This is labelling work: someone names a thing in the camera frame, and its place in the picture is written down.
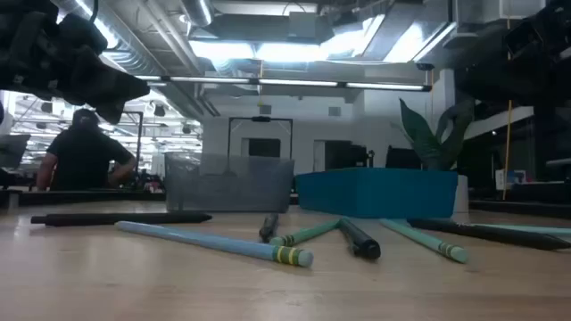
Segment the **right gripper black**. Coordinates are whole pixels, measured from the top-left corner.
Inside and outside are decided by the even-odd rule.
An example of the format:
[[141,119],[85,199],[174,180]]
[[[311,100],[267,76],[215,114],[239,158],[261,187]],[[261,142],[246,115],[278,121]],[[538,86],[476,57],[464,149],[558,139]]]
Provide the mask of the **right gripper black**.
[[[535,49],[557,58],[570,47],[570,0],[553,0],[539,12],[521,20],[506,35],[506,47],[513,58]],[[488,103],[513,101],[533,105],[543,95],[537,87],[540,63],[534,60],[487,60],[473,63],[459,74],[460,88]]]

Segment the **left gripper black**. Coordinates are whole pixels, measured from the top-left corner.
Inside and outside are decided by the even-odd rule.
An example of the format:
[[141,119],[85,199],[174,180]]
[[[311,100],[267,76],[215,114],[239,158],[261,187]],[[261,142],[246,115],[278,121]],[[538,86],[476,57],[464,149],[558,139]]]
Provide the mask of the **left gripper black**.
[[69,103],[99,105],[95,112],[118,124],[124,103],[150,93],[147,82],[98,57],[108,42],[92,21],[50,1],[1,2],[1,88]]

